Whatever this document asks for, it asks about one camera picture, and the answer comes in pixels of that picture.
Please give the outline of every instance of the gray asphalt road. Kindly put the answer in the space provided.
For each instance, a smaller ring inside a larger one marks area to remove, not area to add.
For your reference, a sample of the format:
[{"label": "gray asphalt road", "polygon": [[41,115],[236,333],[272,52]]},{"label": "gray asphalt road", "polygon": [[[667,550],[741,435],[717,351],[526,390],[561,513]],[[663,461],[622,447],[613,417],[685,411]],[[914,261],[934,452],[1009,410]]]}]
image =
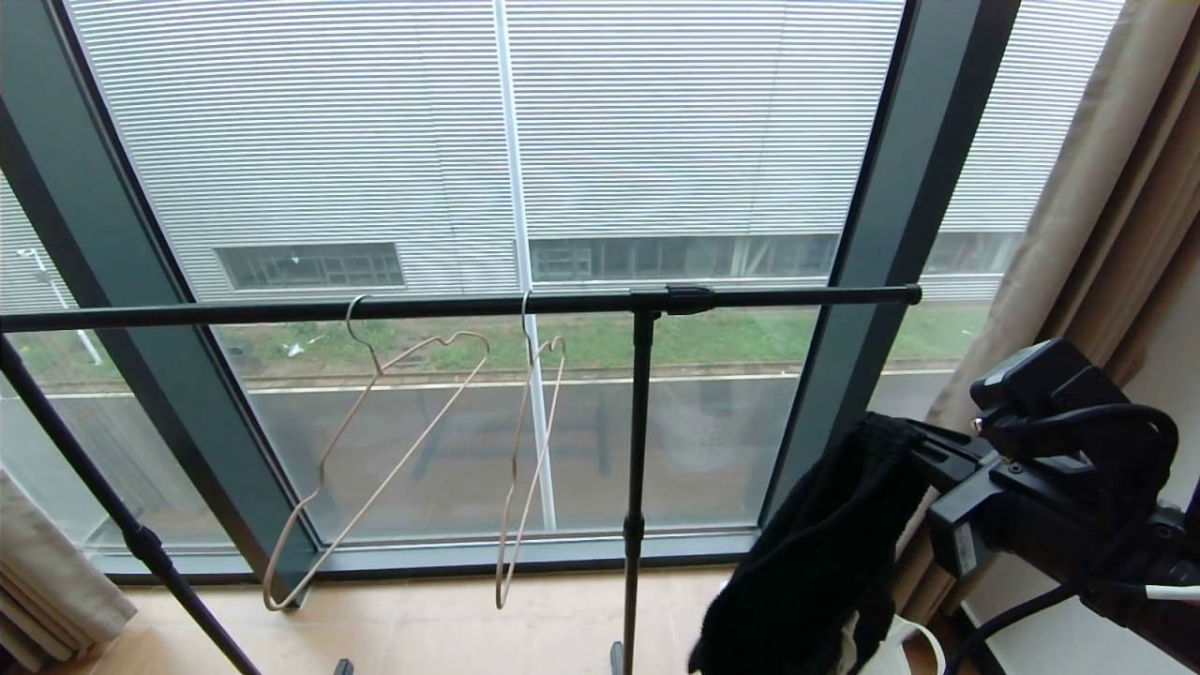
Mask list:
[{"label": "gray asphalt road", "polygon": [[[920,417],[946,374],[884,376],[871,410]],[[647,440],[647,515],[652,525],[752,520],[779,448],[796,380],[656,382]],[[445,402],[446,389],[385,390],[368,398],[329,465],[311,509],[336,533]],[[355,392],[252,394],[259,419],[301,494],[314,485],[316,458]],[[175,543],[220,542],[220,527],[131,398],[59,398],[56,408],[127,502]],[[469,389],[445,423],[355,530],[361,538],[494,532],[508,490],[508,455],[520,388]],[[77,539],[96,539],[104,515],[49,446],[19,401],[0,407],[0,450],[10,472]],[[628,383],[564,386],[551,458],[560,528],[618,526],[629,461]],[[522,442],[522,490],[533,467],[532,431]],[[530,522],[539,522],[534,498]],[[100,527],[100,538],[110,533]]]}]

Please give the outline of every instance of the corrugated metal wall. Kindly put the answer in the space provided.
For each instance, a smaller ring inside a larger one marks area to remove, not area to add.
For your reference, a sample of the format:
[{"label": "corrugated metal wall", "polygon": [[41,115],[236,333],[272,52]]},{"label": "corrugated metal wall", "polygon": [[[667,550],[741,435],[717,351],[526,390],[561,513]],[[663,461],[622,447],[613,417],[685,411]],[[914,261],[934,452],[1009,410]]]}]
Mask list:
[{"label": "corrugated metal wall", "polygon": [[[900,7],[510,0],[530,237],[838,232]],[[1120,7],[1022,2],[946,229],[1025,227]],[[202,299],[350,292],[234,293],[212,247],[246,244],[395,241],[406,293],[516,288],[490,2],[72,11]],[[56,306],[5,216],[5,309]],[[985,299],[996,280],[928,286]]]}]

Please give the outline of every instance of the lamp post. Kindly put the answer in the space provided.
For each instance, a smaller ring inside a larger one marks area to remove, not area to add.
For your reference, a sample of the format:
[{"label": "lamp post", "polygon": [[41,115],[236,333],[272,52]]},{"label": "lamp post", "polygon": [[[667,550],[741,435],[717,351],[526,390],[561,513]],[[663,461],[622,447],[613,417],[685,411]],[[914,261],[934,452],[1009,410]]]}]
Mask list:
[{"label": "lamp post", "polygon": [[[50,291],[54,292],[54,297],[59,300],[59,306],[65,310],[70,310],[71,305],[67,304],[67,299],[62,297],[62,292],[59,291],[59,285],[54,282],[54,277],[50,276],[50,271],[46,269],[46,263],[42,261],[41,253],[36,249],[18,249],[17,255],[23,258],[32,258],[34,264],[37,265],[37,270],[42,274],[46,283],[50,286]],[[104,359],[100,358],[100,352],[96,351],[96,346],[91,344],[91,338],[83,330],[76,330],[76,335],[79,336],[79,341],[83,342],[83,348],[88,350],[88,354],[91,357],[91,363],[100,365],[104,363]]]}]

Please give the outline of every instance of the rack foot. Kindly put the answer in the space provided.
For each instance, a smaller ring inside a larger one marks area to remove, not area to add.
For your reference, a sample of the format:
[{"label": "rack foot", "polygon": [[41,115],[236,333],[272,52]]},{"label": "rack foot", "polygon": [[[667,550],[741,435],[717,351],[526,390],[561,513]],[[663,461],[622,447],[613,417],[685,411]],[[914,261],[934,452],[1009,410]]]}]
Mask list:
[{"label": "rack foot", "polygon": [[612,663],[612,675],[622,675],[622,663],[625,662],[625,647],[619,641],[612,644],[608,650],[608,661]]}]

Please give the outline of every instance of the grass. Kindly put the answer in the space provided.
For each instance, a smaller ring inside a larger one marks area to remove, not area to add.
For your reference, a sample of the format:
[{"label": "grass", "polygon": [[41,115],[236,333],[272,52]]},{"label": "grass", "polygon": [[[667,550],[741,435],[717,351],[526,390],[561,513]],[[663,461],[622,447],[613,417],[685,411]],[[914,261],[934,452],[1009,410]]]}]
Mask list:
[{"label": "grass", "polygon": [[[986,318],[986,305],[910,307],[889,356],[893,365],[946,365],[959,359]],[[816,310],[719,310],[697,316],[664,317],[655,328],[654,365],[797,364],[809,350]],[[568,368],[625,370],[632,360],[629,315],[556,315],[539,318],[539,338],[563,335]],[[242,377],[329,377],[371,371],[366,348],[350,339],[341,322],[217,327],[230,364]],[[487,336],[487,370],[522,370],[524,338],[516,318],[440,318],[355,322],[360,338],[385,360],[430,335],[474,330]],[[74,333],[14,335],[30,370],[44,384],[119,381],[107,354],[91,364]],[[98,340],[94,344],[102,350]],[[432,345],[406,362],[409,372],[464,372],[479,362],[478,341],[461,336],[446,347]],[[544,366],[557,368],[544,354]]]}]

